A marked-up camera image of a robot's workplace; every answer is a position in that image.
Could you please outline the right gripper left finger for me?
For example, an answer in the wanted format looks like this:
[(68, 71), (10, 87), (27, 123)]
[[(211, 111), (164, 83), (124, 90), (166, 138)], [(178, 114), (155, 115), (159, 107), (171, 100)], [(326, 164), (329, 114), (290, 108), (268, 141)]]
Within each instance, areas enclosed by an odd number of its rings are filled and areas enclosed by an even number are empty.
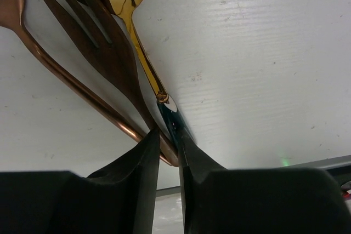
[(88, 177), (70, 171), (1, 173), (1, 233), (151, 233), (160, 135)]

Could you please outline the copper fork all metal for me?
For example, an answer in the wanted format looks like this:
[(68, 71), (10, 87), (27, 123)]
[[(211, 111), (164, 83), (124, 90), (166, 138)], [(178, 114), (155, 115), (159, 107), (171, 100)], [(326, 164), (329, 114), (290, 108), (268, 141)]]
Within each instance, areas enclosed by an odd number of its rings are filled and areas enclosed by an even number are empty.
[(107, 104), (101, 97), (59, 65), (31, 36), (24, 25), (25, 0), (1, 0), (1, 26), (13, 31), (29, 52), (53, 75), (89, 103), (106, 119), (135, 141), (140, 141), (144, 134)]

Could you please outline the dark brown wooden fork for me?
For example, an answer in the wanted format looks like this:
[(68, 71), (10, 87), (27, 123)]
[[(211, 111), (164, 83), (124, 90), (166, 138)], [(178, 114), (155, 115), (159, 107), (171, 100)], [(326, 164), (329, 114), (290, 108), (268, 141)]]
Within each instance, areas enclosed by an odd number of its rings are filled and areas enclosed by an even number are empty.
[(140, 90), (133, 49), (109, 0), (66, 0), (77, 19), (56, 0), (44, 2), (83, 57), (128, 98), (149, 129), (156, 128)]

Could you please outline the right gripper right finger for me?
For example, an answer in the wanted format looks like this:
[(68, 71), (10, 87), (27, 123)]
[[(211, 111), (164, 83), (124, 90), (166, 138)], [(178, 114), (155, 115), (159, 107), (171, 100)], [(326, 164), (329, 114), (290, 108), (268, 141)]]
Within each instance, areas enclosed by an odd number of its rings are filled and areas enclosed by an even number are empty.
[(229, 170), (178, 132), (185, 233), (345, 233), (346, 204), (316, 168)]

